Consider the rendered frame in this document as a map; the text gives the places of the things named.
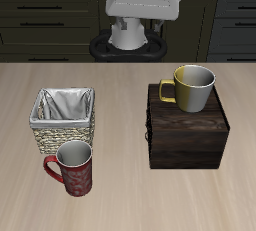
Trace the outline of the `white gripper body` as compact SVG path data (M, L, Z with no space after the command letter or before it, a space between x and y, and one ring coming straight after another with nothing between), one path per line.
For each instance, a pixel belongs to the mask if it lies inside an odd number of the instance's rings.
M176 20L181 0L107 0L108 16Z

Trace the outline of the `white and yellow mug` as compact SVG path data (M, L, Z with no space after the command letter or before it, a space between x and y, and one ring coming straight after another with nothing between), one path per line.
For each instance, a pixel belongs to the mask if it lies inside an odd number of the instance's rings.
M159 99L163 102L175 103L184 112L200 112L206 105L215 80L215 74L203 66L180 66L174 71L173 79L162 79L160 81ZM164 84L174 86L174 98L162 95Z

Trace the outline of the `woven basket with white liner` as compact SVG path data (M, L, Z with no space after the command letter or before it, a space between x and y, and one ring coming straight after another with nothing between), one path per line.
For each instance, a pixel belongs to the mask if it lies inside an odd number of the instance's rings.
M65 142L81 140L93 145L95 90L42 88L29 117L39 152L55 154Z

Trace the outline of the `red patterned mug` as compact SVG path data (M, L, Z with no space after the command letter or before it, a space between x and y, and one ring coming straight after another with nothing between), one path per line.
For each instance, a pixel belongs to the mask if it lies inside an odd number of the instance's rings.
M62 144L55 155L44 159L45 171L63 183L74 197L88 194L92 188L92 147L84 141L72 140Z

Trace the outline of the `dark kitchen cupboards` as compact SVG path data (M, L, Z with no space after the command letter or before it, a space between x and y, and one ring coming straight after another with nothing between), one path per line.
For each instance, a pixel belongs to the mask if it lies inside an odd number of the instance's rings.
M158 36L164 62L204 62L214 0L183 0ZM0 0L0 62L92 62L89 43L115 23L105 0Z

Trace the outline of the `dark wooden cabinet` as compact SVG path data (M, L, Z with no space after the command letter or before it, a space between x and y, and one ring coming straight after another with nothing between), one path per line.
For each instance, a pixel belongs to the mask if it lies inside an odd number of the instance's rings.
M145 139L151 169L218 169L230 125L216 88L198 113L162 102L158 84L148 85Z

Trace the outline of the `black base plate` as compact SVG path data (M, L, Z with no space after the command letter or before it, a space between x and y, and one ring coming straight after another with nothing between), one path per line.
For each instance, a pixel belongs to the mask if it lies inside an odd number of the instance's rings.
M103 29L90 42L89 51L99 63L159 63L167 53L167 44L152 29L145 31L147 44L136 50L121 50L108 42L112 32Z

